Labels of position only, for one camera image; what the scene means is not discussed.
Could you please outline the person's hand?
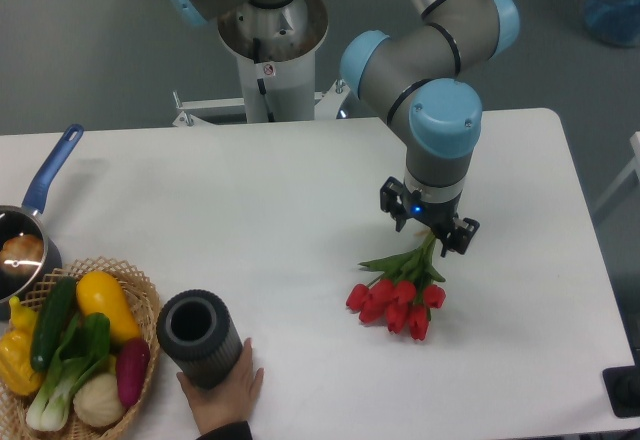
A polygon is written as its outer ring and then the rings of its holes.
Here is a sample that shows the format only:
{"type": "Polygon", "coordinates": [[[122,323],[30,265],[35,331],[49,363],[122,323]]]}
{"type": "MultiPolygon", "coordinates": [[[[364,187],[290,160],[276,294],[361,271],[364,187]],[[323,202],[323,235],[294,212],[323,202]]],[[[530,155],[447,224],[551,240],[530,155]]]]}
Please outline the person's hand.
{"type": "Polygon", "coordinates": [[[238,361],[213,389],[199,389],[183,372],[176,378],[201,435],[229,423],[249,422],[262,389],[264,369],[254,370],[252,340],[247,338],[238,361]]]}

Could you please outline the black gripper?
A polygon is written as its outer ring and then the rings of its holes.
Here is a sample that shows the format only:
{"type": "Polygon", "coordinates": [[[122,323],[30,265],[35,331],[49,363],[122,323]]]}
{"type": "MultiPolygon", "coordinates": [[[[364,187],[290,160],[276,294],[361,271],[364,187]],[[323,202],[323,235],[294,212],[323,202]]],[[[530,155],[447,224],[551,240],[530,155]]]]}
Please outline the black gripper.
{"type": "Polygon", "coordinates": [[[480,228],[477,220],[456,216],[460,196],[460,181],[435,187],[414,177],[405,177],[404,184],[388,177],[379,190],[380,209],[394,220],[395,231],[404,228],[408,216],[419,221],[440,238],[441,257],[449,252],[464,255],[480,228]]]}

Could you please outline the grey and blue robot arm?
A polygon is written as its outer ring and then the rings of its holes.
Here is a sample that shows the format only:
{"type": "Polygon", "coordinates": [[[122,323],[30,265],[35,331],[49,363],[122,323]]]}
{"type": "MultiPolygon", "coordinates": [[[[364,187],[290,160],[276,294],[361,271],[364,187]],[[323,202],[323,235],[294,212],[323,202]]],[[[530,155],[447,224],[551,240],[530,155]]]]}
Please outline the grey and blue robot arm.
{"type": "MultiPolygon", "coordinates": [[[[321,0],[170,1],[191,24],[216,23],[237,61],[248,122],[315,117],[315,53],[328,30],[321,0]]],[[[406,148],[405,174],[383,184],[381,209],[398,227],[411,219],[428,226],[444,252],[464,253],[478,223],[457,208],[483,110],[458,76],[514,43],[519,13],[512,0],[412,2],[420,27],[399,39],[360,34],[339,79],[406,148]]]]}

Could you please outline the dark sleeved forearm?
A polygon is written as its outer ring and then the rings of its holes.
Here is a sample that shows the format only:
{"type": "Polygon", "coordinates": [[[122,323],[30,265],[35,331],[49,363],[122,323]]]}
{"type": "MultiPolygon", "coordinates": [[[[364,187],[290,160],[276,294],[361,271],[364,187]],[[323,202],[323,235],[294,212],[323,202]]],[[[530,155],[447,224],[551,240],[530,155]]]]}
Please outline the dark sleeved forearm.
{"type": "Polygon", "coordinates": [[[197,440],[252,440],[247,421],[233,422],[201,434],[197,440]]]}

